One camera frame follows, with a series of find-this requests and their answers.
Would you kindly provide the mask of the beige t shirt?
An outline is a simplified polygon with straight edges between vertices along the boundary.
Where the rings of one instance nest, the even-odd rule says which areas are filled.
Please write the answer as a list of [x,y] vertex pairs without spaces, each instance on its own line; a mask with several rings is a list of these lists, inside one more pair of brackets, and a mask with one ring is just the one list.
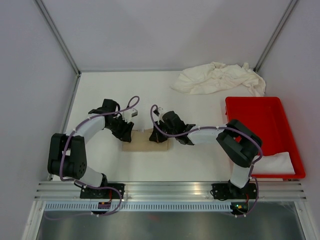
[[172,148],[172,140],[162,143],[150,141],[153,129],[132,130],[131,142],[122,143],[123,152],[166,152]]

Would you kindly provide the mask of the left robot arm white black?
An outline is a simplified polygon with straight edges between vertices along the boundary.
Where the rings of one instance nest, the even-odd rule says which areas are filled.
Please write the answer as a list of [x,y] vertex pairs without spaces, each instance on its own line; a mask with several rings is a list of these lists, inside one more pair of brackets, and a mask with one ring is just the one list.
[[134,123],[138,115],[135,106],[140,97],[133,96],[126,108],[112,99],[104,99],[102,106],[88,112],[88,116],[75,128],[65,133],[55,133],[50,139],[47,171],[61,181],[73,181],[79,186],[91,188],[98,198],[109,193],[107,176],[88,166],[86,144],[100,131],[109,130],[121,142],[132,141]]

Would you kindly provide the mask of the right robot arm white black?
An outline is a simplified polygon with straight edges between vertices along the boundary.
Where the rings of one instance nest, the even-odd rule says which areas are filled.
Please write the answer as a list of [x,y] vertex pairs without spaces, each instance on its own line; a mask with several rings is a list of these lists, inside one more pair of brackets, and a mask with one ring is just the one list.
[[185,146],[218,143],[233,162],[228,192],[235,198],[247,190],[254,165],[263,156],[262,140],[239,120],[222,126],[186,124],[174,111],[164,112],[154,105],[150,110],[153,130],[149,140],[163,143],[175,139]]

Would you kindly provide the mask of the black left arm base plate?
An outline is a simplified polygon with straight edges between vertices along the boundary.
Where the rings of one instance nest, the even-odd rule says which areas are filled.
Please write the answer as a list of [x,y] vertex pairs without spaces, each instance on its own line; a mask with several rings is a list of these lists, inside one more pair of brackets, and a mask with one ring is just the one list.
[[[118,190],[121,194],[121,197],[124,196],[125,193],[125,184],[124,183],[109,183],[107,185],[109,188],[114,188]],[[117,192],[112,189],[92,189],[92,188],[82,188],[80,192],[80,199],[116,199],[118,200],[120,197]]]

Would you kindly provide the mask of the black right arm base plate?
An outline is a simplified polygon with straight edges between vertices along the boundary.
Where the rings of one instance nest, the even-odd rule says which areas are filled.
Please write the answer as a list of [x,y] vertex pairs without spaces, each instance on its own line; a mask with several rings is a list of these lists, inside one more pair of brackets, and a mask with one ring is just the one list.
[[245,187],[238,188],[228,183],[213,183],[211,185],[210,194],[215,200],[250,200],[257,197],[257,185],[255,183],[247,183]]

